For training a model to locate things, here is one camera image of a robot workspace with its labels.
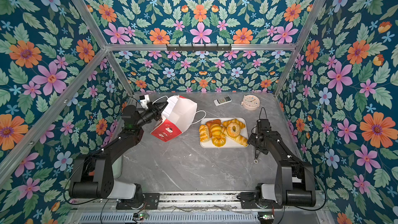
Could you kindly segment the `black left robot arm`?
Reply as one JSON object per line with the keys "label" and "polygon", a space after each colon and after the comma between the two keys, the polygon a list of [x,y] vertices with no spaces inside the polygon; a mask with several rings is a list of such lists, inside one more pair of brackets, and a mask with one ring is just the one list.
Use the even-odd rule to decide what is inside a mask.
{"label": "black left robot arm", "polygon": [[115,179],[113,164],[127,150],[141,141],[143,126],[160,120],[168,102],[148,103],[143,112],[134,105],[122,111],[124,126],[119,135],[103,148],[74,160],[74,170],[69,180],[69,196],[73,199],[120,199],[138,197],[138,184],[123,183]]}

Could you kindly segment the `yellow ring fake bread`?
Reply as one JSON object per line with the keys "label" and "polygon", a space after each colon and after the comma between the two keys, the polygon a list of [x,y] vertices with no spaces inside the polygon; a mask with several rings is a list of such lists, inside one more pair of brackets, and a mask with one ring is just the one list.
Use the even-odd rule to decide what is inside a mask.
{"label": "yellow ring fake bread", "polygon": [[227,142],[227,138],[224,134],[221,134],[219,136],[213,136],[211,140],[212,140],[213,145],[216,147],[222,147]]}

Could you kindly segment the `pale yellow fake pastry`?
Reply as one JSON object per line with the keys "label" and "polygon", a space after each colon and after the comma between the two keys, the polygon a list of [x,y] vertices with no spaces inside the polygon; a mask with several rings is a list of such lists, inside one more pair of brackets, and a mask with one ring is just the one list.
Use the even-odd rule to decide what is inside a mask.
{"label": "pale yellow fake pastry", "polygon": [[207,125],[200,125],[199,133],[200,133],[200,142],[201,143],[206,143],[206,142],[210,141],[211,137],[210,137],[210,132],[209,132],[209,128]]}

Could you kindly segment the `yellow fake croissant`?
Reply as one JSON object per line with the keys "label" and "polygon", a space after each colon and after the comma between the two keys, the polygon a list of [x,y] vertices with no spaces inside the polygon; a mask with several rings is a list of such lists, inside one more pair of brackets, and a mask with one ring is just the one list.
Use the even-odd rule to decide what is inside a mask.
{"label": "yellow fake croissant", "polygon": [[222,125],[223,125],[224,127],[227,127],[227,126],[230,125],[231,123],[236,123],[241,129],[243,129],[243,128],[246,127],[246,125],[245,125],[243,122],[241,122],[240,120],[238,120],[237,118],[224,121],[224,122],[222,123]]}

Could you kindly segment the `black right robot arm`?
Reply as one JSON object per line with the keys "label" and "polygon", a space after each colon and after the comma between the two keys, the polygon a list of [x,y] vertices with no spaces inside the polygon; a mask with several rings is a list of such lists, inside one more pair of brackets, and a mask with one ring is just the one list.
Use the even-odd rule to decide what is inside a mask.
{"label": "black right robot arm", "polygon": [[275,182],[258,184],[255,189],[257,206],[315,206],[316,177],[311,164],[300,160],[290,151],[280,133],[272,130],[269,120],[257,121],[255,133],[250,135],[248,144],[254,147],[255,159],[262,153],[271,155],[277,163]]}

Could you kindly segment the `brown sesame fake bagel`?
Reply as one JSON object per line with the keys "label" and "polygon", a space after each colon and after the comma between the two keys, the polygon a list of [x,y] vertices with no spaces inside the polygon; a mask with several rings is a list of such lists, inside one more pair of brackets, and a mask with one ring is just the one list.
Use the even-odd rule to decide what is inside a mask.
{"label": "brown sesame fake bagel", "polygon": [[231,138],[237,138],[238,136],[240,136],[240,131],[241,128],[238,123],[231,122],[227,126],[227,135]]}

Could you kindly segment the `yellow-orange fake bun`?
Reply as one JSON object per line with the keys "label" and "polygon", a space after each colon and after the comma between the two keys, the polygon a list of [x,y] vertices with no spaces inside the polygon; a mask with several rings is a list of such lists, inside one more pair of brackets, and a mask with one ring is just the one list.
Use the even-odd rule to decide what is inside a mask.
{"label": "yellow-orange fake bun", "polygon": [[221,125],[216,124],[216,123],[214,123],[214,124],[211,125],[211,127],[210,127],[210,134],[211,134],[211,137],[218,137],[218,136],[220,136],[222,133],[223,133],[223,132],[222,132],[222,127],[221,127]]}

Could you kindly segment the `white and red paper bag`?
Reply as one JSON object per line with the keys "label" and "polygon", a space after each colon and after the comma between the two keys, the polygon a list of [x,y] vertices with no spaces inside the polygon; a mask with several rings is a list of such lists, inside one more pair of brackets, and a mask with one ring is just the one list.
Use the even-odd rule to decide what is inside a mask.
{"label": "white and red paper bag", "polygon": [[167,103],[167,107],[161,113],[161,119],[150,133],[163,142],[180,136],[206,117],[206,112],[198,110],[198,104],[186,97],[174,95],[167,99]]}

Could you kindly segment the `orange-brown fake pastry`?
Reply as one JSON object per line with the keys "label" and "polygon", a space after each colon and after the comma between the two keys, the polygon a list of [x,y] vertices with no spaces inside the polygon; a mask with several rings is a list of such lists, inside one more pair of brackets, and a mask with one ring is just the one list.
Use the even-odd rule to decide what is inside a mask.
{"label": "orange-brown fake pastry", "polygon": [[211,126],[213,124],[221,125],[221,120],[220,119],[214,119],[206,122],[206,125],[208,126],[209,129],[211,129]]}

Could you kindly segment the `long twisted fake bread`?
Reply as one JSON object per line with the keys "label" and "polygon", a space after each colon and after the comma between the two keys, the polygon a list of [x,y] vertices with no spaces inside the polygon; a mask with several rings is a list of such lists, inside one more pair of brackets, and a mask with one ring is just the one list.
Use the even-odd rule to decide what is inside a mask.
{"label": "long twisted fake bread", "polygon": [[226,135],[227,142],[225,144],[225,147],[247,147],[248,146],[248,139],[245,136],[238,136],[237,138],[231,138],[227,135],[227,128],[222,127],[223,133]]}

